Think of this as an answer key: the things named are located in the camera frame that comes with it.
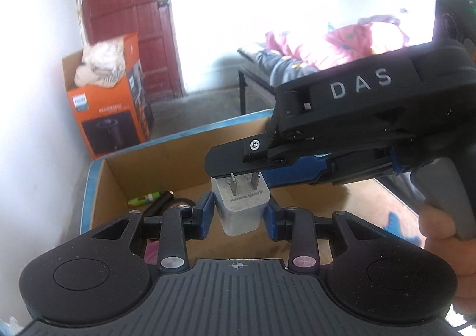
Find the screw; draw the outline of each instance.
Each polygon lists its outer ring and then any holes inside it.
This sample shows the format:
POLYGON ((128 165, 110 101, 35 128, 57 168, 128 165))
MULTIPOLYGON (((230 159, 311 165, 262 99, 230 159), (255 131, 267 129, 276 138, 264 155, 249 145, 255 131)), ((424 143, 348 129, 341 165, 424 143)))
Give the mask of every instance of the screw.
POLYGON ((259 148, 259 140, 254 139, 250 144, 249 147, 253 150, 256 151, 259 148))
POLYGON ((304 138, 304 134, 299 131, 288 132, 286 134, 286 140, 297 141, 297 140, 302 140, 303 138, 304 138))
POLYGON ((297 267, 312 267, 317 263, 316 259, 308 255, 300 255, 293 259, 293 264, 297 267))

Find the ridged surface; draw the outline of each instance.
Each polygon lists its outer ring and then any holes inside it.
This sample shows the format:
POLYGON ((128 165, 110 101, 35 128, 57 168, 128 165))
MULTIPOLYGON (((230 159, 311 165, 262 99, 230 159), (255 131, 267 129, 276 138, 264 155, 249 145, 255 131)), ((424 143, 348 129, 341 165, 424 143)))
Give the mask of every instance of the ridged surface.
POLYGON ((458 335, 444 320, 387 327, 354 318, 336 306, 317 279, 297 276, 278 260, 198 260, 190 271, 163 276, 132 312, 90 328, 32 323, 24 336, 111 335, 458 335), (241 262, 239 269, 233 264, 241 262))

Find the orange product box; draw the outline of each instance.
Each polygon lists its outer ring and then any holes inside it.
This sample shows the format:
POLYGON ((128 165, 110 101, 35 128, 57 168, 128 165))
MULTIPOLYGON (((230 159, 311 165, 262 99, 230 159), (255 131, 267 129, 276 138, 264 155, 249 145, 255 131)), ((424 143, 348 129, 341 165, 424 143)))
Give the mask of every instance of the orange product box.
POLYGON ((123 37, 126 74, 113 87, 74 83, 83 50, 63 58, 64 83, 79 130, 92 158, 148 140, 153 116, 147 102, 137 34, 123 37))

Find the metal prong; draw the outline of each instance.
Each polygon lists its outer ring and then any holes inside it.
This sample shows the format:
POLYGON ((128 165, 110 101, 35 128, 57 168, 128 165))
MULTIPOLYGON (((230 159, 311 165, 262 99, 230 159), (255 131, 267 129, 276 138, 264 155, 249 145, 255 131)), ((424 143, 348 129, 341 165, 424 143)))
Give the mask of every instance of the metal prong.
POLYGON ((251 185, 254 190, 258 188, 259 176, 259 172, 253 172, 253 175, 251 175, 251 185))
POLYGON ((237 180, 233 173, 230 174, 230 188, 233 193, 233 196, 235 197, 237 195, 237 180))

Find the pink cloth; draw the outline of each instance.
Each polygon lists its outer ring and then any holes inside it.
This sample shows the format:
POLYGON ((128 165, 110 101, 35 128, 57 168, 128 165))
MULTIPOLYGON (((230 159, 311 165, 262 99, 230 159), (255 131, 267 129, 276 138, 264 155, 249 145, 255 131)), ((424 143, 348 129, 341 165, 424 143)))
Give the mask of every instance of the pink cloth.
POLYGON ((148 243, 146 247, 146 253, 144 254, 144 261, 146 264, 157 264, 157 253, 159 252, 159 241, 148 243))
POLYGON ((405 36, 400 28, 385 22, 345 26, 320 37, 266 33, 267 49, 307 62, 319 70, 404 46, 405 36))

